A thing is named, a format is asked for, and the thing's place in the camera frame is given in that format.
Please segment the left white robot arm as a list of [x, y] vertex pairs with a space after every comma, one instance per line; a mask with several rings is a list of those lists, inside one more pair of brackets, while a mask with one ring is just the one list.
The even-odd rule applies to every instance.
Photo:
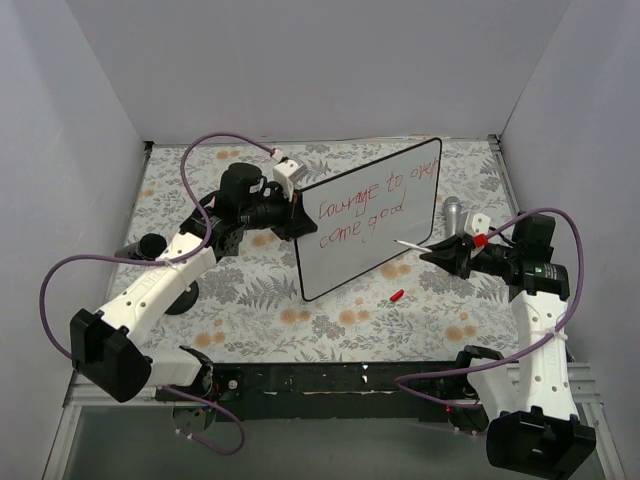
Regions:
[[221, 259], [238, 255], [246, 231], [269, 229], [286, 241], [316, 232], [295, 186], [305, 174], [305, 165], [291, 159], [274, 166], [271, 181], [248, 163], [228, 167], [219, 189], [199, 201], [158, 265], [95, 312], [74, 315], [73, 368], [118, 402], [145, 387], [165, 386], [193, 400], [214, 398], [214, 365], [206, 355], [184, 346], [149, 355], [142, 346], [163, 315], [195, 304], [197, 279]]

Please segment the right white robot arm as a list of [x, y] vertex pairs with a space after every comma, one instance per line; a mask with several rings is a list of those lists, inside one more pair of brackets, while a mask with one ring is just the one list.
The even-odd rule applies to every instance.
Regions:
[[552, 261], [555, 225], [543, 213], [519, 218], [510, 244], [500, 245], [487, 239], [488, 217], [476, 214], [463, 234], [420, 256], [459, 278], [478, 272], [507, 285], [521, 355], [518, 383], [510, 381], [506, 358], [476, 346], [463, 350], [452, 383], [460, 395], [481, 401], [489, 463], [542, 479], [569, 478], [596, 447], [570, 390], [563, 321], [574, 295], [567, 269]]

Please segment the black front mounting rail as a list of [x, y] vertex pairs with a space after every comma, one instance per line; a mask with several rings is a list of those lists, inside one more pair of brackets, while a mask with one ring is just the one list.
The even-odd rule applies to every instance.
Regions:
[[448, 419], [445, 406], [399, 390], [395, 379], [454, 367], [453, 361], [217, 364], [207, 398], [241, 420], [413, 418], [444, 422]]

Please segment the white board with black frame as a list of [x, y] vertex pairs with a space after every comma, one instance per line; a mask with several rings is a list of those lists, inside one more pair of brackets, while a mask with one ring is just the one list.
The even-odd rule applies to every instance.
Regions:
[[442, 140], [433, 138], [301, 190], [317, 226], [294, 242], [302, 298], [313, 301], [426, 243], [433, 231]]

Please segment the red marker cap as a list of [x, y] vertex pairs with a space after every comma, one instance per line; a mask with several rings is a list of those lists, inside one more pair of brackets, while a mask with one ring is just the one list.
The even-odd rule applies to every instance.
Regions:
[[390, 297], [390, 301], [391, 301], [391, 302], [397, 302], [397, 301], [398, 301], [398, 300], [400, 300], [403, 296], [404, 296], [404, 291], [403, 291], [403, 290], [399, 290], [399, 291], [395, 292], [395, 293]]

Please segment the floral patterned table mat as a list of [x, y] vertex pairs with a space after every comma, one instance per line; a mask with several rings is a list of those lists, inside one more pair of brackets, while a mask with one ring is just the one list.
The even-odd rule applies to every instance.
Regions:
[[[315, 183], [409, 146], [405, 142], [284, 144], [280, 148], [309, 168]], [[481, 211], [499, 226], [512, 217], [504, 169], [491, 143], [444, 140], [436, 217], [428, 244], [443, 239], [442, 202], [457, 196], [465, 210]], [[147, 233], [170, 239], [189, 214], [179, 176], [184, 148], [151, 149], [125, 243]], [[270, 173], [269, 158], [250, 146], [194, 150], [187, 172], [200, 197], [218, 188], [235, 161]], [[465, 345], [504, 356], [518, 348], [508, 289], [494, 277], [472, 273], [461, 280], [409, 252], [315, 300], [301, 297], [293, 243], [270, 230], [245, 234], [239, 256], [221, 260], [198, 280], [200, 295], [186, 314], [164, 316], [143, 348], [189, 346], [215, 362], [452, 360]], [[403, 290], [397, 302], [390, 297]]]

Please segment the white marker pen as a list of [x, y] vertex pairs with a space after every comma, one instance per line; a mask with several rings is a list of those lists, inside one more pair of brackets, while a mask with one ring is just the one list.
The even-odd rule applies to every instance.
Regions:
[[402, 245], [402, 246], [404, 246], [404, 247], [407, 247], [407, 248], [409, 248], [409, 249], [413, 249], [413, 250], [421, 251], [421, 252], [423, 252], [423, 253], [431, 253], [431, 252], [432, 252], [432, 250], [430, 250], [429, 248], [422, 247], [422, 246], [419, 246], [419, 245], [414, 244], [414, 243], [411, 243], [411, 242], [407, 242], [407, 241], [403, 241], [403, 240], [398, 240], [398, 239], [395, 239], [394, 241], [395, 241], [397, 244]]

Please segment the silver microphone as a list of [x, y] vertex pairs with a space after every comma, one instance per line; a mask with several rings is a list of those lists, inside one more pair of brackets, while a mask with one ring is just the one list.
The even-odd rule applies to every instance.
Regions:
[[443, 215], [445, 220], [445, 237], [450, 238], [458, 234], [459, 219], [461, 215], [461, 201], [456, 196], [449, 196], [443, 203]]

